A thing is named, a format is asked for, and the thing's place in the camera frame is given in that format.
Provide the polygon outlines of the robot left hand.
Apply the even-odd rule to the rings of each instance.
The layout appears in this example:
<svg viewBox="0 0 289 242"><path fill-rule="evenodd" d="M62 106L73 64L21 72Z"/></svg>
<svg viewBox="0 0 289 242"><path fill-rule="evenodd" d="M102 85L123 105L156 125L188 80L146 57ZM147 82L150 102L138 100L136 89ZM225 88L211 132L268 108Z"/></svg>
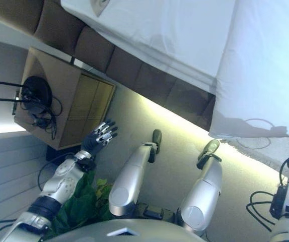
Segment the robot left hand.
<svg viewBox="0 0 289 242"><path fill-rule="evenodd" d="M100 123L91 133L89 133L81 144L81 150L88 152L92 156L99 153L108 143L117 136L118 127L116 122L107 120Z"/></svg>

